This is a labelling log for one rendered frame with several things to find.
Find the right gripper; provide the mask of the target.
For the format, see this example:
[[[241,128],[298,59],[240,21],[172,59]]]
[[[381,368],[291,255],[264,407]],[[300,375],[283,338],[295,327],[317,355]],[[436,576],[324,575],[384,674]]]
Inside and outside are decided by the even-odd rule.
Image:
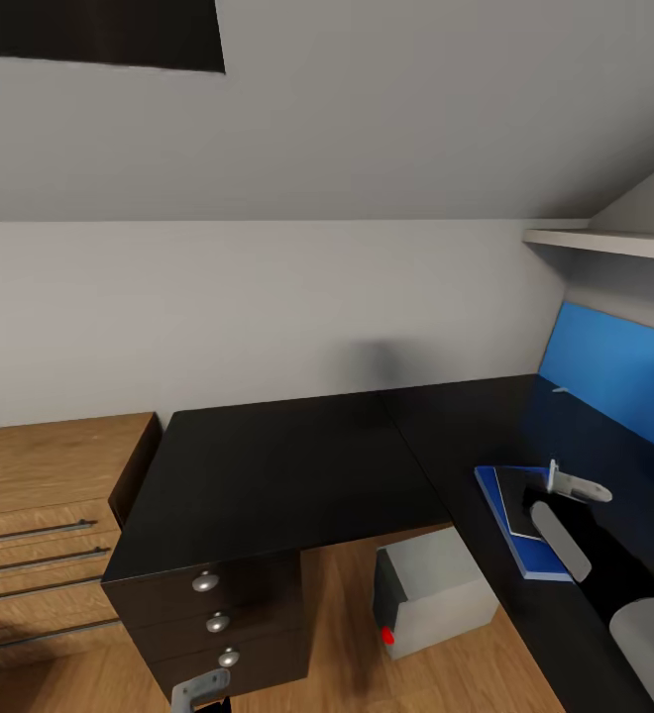
[[[545,497],[551,496],[551,488],[548,490],[548,492],[544,492],[544,490],[542,489],[534,488],[533,486],[526,486],[522,500],[522,510],[529,512],[529,515],[531,515],[532,506],[538,500],[544,500]]]

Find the notebook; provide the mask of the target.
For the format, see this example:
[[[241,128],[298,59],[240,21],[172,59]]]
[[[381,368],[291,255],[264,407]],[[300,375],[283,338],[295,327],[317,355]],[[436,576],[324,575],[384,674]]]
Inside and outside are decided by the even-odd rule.
[[[544,538],[532,524],[529,512],[522,510],[526,486],[548,492],[547,480],[543,472],[518,470],[516,467],[508,466],[495,466],[494,470],[510,534],[544,542]]]

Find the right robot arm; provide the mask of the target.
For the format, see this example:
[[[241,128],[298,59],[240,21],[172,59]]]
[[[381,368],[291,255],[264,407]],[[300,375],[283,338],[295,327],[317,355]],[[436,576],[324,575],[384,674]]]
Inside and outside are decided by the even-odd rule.
[[[548,492],[526,486],[522,510],[582,589],[654,700],[654,576],[605,528],[590,505],[610,499],[599,483],[554,472]]]

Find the folder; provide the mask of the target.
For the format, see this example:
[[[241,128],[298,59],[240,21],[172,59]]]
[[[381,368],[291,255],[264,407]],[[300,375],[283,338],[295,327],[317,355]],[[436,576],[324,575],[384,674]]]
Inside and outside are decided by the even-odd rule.
[[[549,486],[550,467],[517,466],[516,468],[543,472]],[[475,475],[524,579],[574,581],[546,541],[542,542],[510,534],[494,466],[476,466]]]

